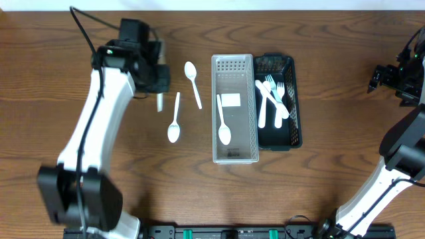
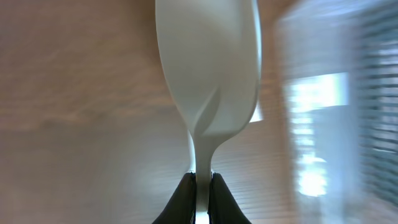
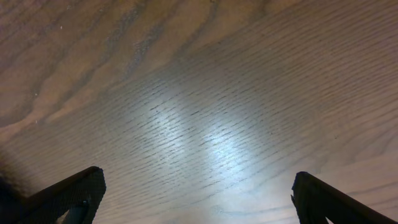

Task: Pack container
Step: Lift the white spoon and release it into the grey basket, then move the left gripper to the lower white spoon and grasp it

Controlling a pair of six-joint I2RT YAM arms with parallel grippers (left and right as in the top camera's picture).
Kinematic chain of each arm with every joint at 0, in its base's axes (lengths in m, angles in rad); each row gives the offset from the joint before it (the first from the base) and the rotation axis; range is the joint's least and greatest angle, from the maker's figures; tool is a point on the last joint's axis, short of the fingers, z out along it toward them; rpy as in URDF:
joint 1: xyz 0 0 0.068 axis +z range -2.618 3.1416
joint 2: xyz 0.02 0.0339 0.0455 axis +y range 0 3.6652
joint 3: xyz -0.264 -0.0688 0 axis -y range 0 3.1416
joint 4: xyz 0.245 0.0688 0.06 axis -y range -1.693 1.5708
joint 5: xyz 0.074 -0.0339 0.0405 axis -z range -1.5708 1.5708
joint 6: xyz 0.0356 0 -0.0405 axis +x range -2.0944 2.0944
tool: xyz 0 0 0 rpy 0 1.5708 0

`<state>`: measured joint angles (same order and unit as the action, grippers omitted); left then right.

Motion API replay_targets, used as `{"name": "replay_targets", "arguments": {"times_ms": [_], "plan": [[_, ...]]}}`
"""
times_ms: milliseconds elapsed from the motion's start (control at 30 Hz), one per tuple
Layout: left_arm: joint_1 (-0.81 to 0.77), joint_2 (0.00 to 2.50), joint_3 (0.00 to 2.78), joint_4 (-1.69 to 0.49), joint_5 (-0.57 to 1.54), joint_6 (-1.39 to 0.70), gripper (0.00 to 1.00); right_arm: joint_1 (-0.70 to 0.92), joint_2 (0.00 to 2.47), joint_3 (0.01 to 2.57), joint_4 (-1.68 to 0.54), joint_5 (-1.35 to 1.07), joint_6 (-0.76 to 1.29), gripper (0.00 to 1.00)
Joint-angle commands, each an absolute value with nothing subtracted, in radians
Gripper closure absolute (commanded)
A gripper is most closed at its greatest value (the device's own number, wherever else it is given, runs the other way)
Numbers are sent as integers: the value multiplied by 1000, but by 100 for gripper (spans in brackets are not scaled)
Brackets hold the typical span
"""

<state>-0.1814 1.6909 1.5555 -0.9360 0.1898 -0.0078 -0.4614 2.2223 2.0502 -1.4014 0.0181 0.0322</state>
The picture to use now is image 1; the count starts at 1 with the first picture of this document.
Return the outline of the white spoon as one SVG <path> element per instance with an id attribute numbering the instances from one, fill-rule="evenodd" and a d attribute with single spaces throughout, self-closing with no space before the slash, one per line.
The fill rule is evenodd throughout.
<path id="1" fill-rule="evenodd" d="M 262 84 L 267 90 L 267 92 L 270 93 L 271 91 L 270 83 L 267 80 L 265 80 Z M 267 100 L 267 97 L 264 94 L 262 94 L 262 101 L 260 105 L 260 115 L 258 119 L 259 128 L 264 128 L 266 125 L 266 100 Z"/>
<path id="2" fill-rule="evenodd" d="M 163 93 L 159 93 L 157 95 L 157 111 L 158 112 L 163 111 Z"/>
<path id="3" fill-rule="evenodd" d="M 231 140 L 231 130 L 224 122 L 222 102 L 221 102 L 221 98 L 219 94 L 216 95 L 216 100 L 217 100 L 217 106 L 218 106 L 218 113 L 220 117 L 220 127 L 218 129 L 218 136 L 222 144 L 228 145 Z"/>
<path id="4" fill-rule="evenodd" d="M 192 83 L 195 99 L 196 99 L 198 108 L 201 110 L 203 107 L 202 107 L 199 91 L 198 91 L 197 85 L 195 83 L 195 79 L 196 79 L 196 76 L 197 76 L 197 69 L 195 68 L 195 65 L 192 62 L 187 61 L 185 63 L 184 71 L 185 71 L 185 76 Z"/>

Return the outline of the white spoon bowl down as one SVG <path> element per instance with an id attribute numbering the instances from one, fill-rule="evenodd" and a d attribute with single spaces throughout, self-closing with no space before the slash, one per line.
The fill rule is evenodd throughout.
<path id="1" fill-rule="evenodd" d="M 178 116 L 178 112 L 179 112 L 180 97 L 181 97 L 181 93 L 180 92 L 177 92 L 176 98 L 175 98 L 173 121 L 169 125 L 168 130 L 167 130 L 167 136 L 168 136 L 168 139 L 169 139 L 169 141 L 171 143 L 175 143 L 178 140 L 179 136 L 180 136 L 180 126 L 177 123 L 177 116 Z"/>

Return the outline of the white fork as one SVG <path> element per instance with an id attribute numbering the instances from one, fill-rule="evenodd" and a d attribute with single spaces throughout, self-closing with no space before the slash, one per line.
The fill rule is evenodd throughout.
<path id="1" fill-rule="evenodd" d="M 285 87 L 283 82 L 278 82 L 276 84 L 276 95 L 279 96 L 279 98 L 282 100 L 285 95 Z M 275 127 L 281 128 L 282 127 L 282 117 L 280 116 L 280 112 L 276 112 L 275 116 Z"/>

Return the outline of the white fork tines down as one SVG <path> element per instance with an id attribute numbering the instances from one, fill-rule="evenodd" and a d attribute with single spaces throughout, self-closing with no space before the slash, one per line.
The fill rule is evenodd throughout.
<path id="1" fill-rule="evenodd" d="M 290 114 L 285 105 L 281 102 L 277 102 L 276 99 L 269 93 L 266 87 L 259 80 L 254 81 L 255 86 L 261 91 L 262 95 L 267 97 L 276 107 L 276 109 L 280 112 L 280 115 L 283 119 L 288 119 Z"/>

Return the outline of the pale green fork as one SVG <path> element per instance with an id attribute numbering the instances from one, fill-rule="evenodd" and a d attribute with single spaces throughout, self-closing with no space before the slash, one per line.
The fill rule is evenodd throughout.
<path id="1" fill-rule="evenodd" d="M 272 76 L 270 74 L 266 76 L 266 80 L 270 84 L 270 87 L 271 87 L 271 90 L 273 92 L 275 100 L 279 103 L 282 103 L 282 99 L 281 99 L 281 97 L 280 97 L 280 95 L 278 94 L 278 91 L 277 91 L 276 83 L 274 82 L 274 79 L 272 78 Z"/>

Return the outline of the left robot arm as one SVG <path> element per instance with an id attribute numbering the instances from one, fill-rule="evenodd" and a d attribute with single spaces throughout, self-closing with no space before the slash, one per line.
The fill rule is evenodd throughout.
<path id="1" fill-rule="evenodd" d="M 146 23 L 122 19 L 119 35 L 92 55 L 90 89 L 76 128 L 54 167 L 42 166 L 37 184 L 50 220 L 69 238 L 144 238 L 139 218 L 123 209 L 108 173 L 129 102 L 137 93 L 169 90 L 165 43 Z"/>

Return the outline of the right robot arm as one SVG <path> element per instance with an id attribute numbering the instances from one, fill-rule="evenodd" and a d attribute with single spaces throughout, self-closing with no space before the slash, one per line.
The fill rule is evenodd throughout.
<path id="1" fill-rule="evenodd" d="M 394 228 L 373 220 L 403 190 L 423 187 L 424 178 L 424 29 L 417 30 L 396 57 L 398 66 L 378 65 L 368 91 L 386 86 L 412 111 L 389 129 L 379 147 L 379 162 L 356 194 L 331 218 L 320 222 L 313 238 L 395 238 Z"/>

